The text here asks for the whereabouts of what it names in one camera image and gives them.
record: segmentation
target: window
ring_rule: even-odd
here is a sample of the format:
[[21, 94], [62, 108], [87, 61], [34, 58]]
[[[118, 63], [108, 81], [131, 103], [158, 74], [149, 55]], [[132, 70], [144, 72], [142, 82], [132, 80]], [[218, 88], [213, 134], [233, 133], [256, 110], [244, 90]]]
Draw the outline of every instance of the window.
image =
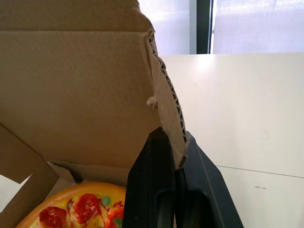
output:
[[304, 51], [304, 0], [214, 0], [211, 53]]

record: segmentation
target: cardboard flap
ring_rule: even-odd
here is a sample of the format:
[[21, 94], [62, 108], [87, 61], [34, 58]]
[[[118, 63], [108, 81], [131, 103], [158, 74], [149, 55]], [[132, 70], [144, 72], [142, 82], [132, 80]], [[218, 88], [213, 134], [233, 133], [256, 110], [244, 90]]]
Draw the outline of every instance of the cardboard flap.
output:
[[42, 203], [57, 179], [58, 176], [44, 163], [0, 213], [1, 227], [15, 228], [36, 206]]
[[145, 34], [0, 34], [0, 119], [47, 161], [131, 168], [161, 122]]
[[0, 124], [0, 174], [21, 183], [45, 162], [17, 136]]
[[0, 119], [45, 160], [129, 169], [162, 124], [182, 166], [181, 109], [136, 0], [4, 0], [0, 29]]
[[1, 0], [0, 30], [151, 30], [137, 0]]

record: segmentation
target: pepperoni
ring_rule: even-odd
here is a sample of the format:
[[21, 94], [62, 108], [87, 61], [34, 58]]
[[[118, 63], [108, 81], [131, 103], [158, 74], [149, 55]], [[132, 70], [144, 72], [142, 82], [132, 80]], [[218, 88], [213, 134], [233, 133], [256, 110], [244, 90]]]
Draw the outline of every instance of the pepperoni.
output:
[[118, 208], [112, 208], [111, 210], [109, 210], [108, 212], [108, 218], [107, 221], [104, 224], [104, 228], [117, 228], [117, 226], [115, 225], [115, 223], [113, 222], [113, 219], [122, 219], [124, 216], [124, 207], [122, 206], [122, 204], [118, 204], [120, 205], [120, 207]]
[[73, 204], [73, 209], [79, 224], [88, 222], [94, 215], [101, 215], [98, 198], [91, 193], [80, 196], [78, 201]]
[[58, 207], [48, 207], [39, 214], [39, 223], [42, 228], [66, 228], [66, 210]]

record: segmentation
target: cardboard box lid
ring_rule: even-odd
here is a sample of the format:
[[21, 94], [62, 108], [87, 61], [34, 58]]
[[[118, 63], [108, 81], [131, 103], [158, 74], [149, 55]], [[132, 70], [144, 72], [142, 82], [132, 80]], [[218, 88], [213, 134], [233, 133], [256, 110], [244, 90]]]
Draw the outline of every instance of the cardboard box lid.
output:
[[0, 30], [0, 122], [45, 160], [130, 168], [162, 125], [182, 164], [181, 109], [137, 1], [4, 0]]

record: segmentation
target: corrugated cardboard edge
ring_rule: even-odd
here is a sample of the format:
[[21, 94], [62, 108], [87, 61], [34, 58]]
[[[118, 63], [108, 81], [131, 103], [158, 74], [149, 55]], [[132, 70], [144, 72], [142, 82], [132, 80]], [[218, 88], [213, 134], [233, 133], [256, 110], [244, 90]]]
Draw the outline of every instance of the corrugated cardboard edge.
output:
[[150, 99], [147, 102], [152, 102], [149, 105], [153, 108], [158, 108], [162, 127], [171, 143], [175, 168], [180, 169], [183, 167], [187, 158], [185, 152], [188, 147], [188, 138], [185, 130], [185, 122], [173, 84], [168, 77], [166, 65], [157, 54], [153, 31], [148, 37], [148, 51], [150, 55], [155, 100]]

